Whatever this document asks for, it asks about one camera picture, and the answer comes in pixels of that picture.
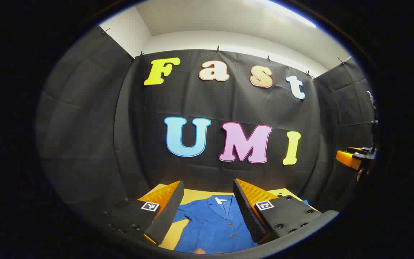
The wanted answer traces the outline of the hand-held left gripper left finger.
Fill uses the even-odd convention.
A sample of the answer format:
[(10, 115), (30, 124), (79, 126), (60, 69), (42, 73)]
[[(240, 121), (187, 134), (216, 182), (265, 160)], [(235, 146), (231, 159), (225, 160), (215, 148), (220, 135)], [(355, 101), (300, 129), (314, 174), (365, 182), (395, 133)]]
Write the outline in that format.
[(138, 199), (125, 199), (105, 210), (107, 225), (131, 241), (160, 245), (184, 196), (184, 182), (176, 181)]

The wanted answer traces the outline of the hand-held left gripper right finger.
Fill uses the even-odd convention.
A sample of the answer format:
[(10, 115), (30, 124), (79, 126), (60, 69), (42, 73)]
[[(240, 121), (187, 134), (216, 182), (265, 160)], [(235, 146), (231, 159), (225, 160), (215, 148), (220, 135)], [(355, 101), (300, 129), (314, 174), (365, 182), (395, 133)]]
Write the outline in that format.
[(294, 195), (274, 195), (240, 179), (233, 193), (254, 242), (263, 244), (291, 234), (321, 216)]

